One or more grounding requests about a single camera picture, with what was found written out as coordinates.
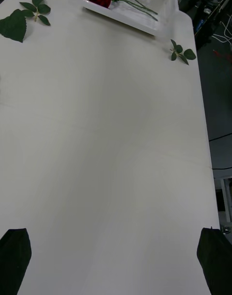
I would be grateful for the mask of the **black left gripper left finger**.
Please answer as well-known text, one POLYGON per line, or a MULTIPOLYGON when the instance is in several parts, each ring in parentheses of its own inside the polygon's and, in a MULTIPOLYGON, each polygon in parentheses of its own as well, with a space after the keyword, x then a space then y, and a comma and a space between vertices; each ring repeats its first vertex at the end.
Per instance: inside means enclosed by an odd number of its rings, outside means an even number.
POLYGON ((0 239, 0 294, 16 295, 32 256, 26 228, 9 229, 0 239))

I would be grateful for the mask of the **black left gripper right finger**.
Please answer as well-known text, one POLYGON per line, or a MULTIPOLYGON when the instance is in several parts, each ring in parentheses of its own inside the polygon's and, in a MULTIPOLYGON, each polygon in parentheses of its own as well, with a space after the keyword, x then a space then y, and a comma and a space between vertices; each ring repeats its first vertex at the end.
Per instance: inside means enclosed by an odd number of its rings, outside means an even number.
POLYGON ((212 295, 232 293, 232 244, 219 229, 203 228, 197 258, 212 295))

